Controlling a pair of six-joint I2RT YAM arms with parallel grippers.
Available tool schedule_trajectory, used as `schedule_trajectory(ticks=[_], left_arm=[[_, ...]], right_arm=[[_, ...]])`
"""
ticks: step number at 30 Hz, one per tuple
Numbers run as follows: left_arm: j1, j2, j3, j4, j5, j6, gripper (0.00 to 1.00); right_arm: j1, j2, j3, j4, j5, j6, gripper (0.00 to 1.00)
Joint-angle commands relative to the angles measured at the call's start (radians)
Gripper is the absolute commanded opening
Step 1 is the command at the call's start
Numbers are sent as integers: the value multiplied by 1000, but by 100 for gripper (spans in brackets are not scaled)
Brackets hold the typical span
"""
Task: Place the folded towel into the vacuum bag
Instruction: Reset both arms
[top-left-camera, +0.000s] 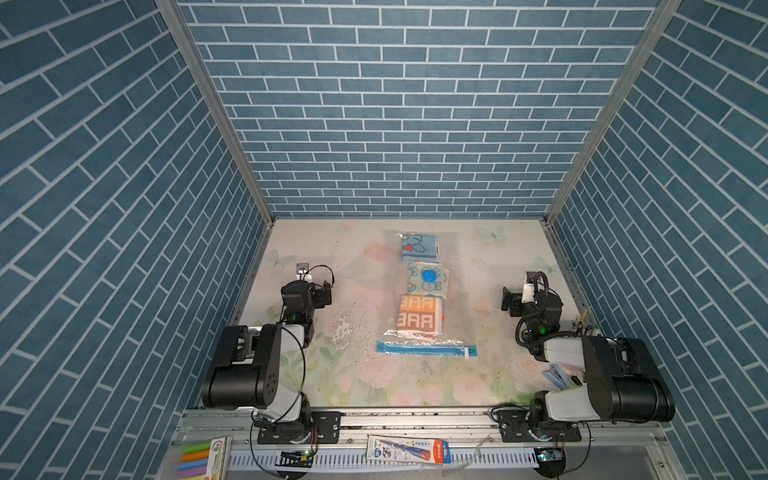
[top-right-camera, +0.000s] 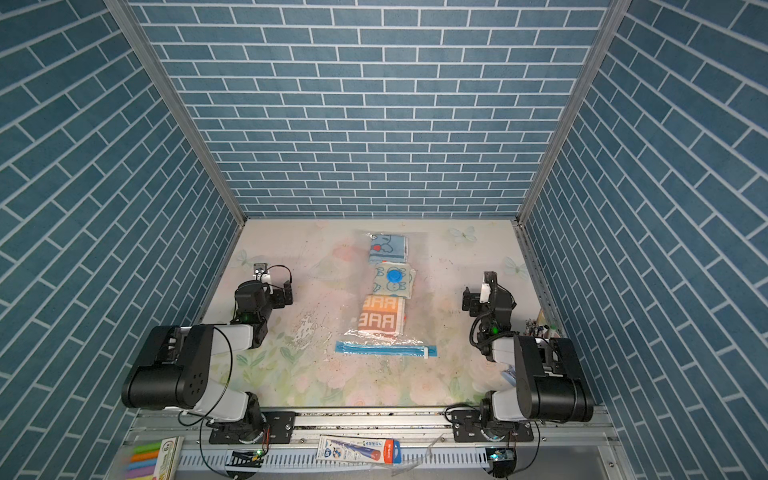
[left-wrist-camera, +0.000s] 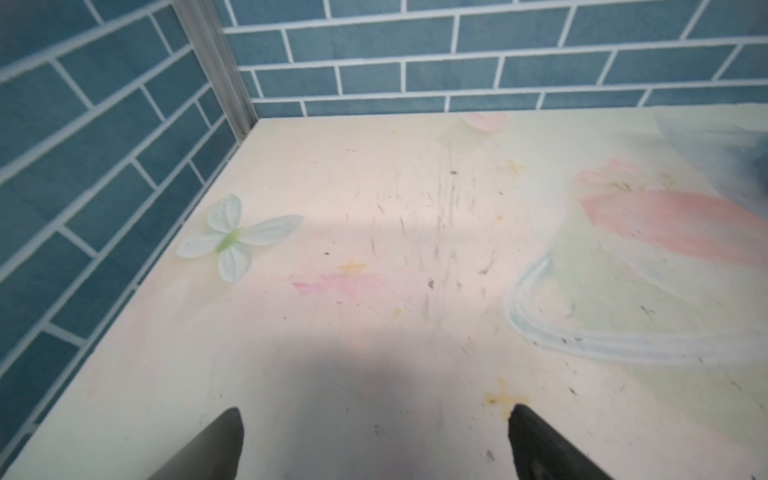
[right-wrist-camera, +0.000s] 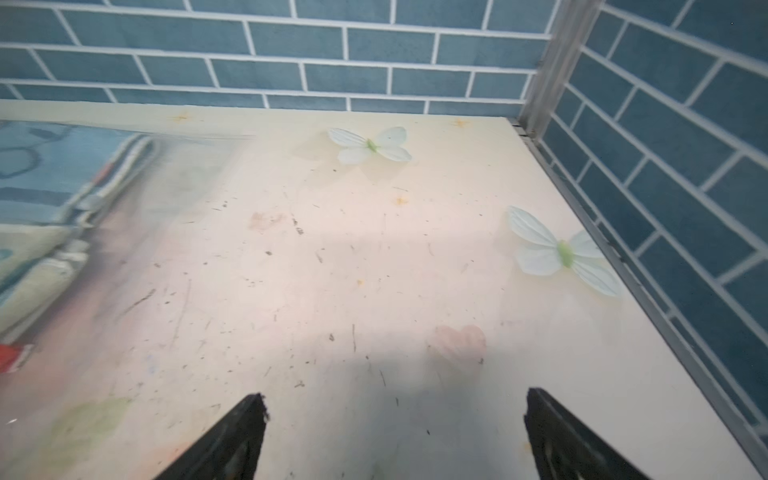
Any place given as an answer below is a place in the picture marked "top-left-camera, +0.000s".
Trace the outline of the clear vacuum bag blue zip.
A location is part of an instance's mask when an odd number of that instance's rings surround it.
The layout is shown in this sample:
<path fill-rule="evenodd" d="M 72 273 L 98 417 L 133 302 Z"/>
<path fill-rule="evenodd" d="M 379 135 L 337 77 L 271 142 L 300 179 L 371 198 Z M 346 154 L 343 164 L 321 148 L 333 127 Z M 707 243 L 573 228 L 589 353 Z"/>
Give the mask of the clear vacuum bag blue zip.
<path fill-rule="evenodd" d="M 471 325 L 460 240 L 445 229 L 387 229 L 376 351 L 387 355 L 471 359 Z"/>

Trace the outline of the blue cartoon towel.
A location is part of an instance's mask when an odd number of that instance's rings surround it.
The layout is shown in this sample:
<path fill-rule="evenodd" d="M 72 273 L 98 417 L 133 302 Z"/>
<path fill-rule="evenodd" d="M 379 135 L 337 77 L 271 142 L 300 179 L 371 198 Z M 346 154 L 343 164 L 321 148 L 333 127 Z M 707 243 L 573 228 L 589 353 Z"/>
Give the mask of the blue cartoon towel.
<path fill-rule="evenodd" d="M 404 233 L 401 237 L 403 263 L 437 263 L 440 259 L 439 240 L 434 235 Z"/>

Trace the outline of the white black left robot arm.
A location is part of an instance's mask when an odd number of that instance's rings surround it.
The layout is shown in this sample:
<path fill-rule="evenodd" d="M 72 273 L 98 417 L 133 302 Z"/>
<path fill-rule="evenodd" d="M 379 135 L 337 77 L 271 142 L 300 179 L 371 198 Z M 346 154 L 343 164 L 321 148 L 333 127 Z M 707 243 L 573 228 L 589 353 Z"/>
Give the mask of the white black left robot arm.
<path fill-rule="evenodd" d="M 224 328 L 202 384 L 203 405 L 219 410 L 250 407 L 260 429 L 309 430 L 309 400 L 302 387 L 291 390 L 280 383 L 280 360 L 297 351 L 302 368 L 307 368 L 305 349 L 314 336 L 315 311 L 332 304 L 333 285 L 333 280 L 291 281 L 281 288 L 278 322 Z"/>

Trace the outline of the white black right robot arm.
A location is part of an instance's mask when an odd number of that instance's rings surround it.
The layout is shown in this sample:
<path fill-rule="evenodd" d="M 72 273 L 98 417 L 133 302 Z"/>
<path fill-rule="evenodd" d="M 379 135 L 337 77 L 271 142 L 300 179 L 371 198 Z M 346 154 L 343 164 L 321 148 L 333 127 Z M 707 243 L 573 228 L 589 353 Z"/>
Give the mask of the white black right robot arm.
<path fill-rule="evenodd" d="M 518 320 L 514 339 L 534 360 L 580 373 L 557 371 L 556 391 L 540 391 L 528 408 L 530 428 L 578 422 L 669 422 L 673 395 L 646 344 L 612 338 L 585 327 L 561 328 L 563 302 L 542 271 L 526 274 L 520 292 L 502 289 L 501 309 Z"/>

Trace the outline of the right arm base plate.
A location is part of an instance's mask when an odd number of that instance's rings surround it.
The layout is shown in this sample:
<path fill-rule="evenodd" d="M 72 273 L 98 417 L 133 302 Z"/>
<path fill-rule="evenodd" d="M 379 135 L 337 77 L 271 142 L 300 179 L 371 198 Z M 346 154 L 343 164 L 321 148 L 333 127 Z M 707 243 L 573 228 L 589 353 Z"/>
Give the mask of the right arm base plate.
<path fill-rule="evenodd" d="M 504 443 L 580 442 L 582 435 L 575 423 L 550 420 L 523 408 L 502 406 L 488 415 L 497 426 Z"/>

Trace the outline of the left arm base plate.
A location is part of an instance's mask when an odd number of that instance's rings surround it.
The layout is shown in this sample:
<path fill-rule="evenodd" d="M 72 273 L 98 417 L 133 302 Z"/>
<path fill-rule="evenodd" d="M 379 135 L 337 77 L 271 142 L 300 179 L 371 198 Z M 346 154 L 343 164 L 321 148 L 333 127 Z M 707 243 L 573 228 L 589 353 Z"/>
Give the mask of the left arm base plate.
<path fill-rule="evenodd" d="M 317 443 L 337 444 L 341 430 L 340 411 L 304 412 L 297 420 L 282 421 L 261 427 L 256 442 L 259 445 L 308 444 L 317 431 Z"/>

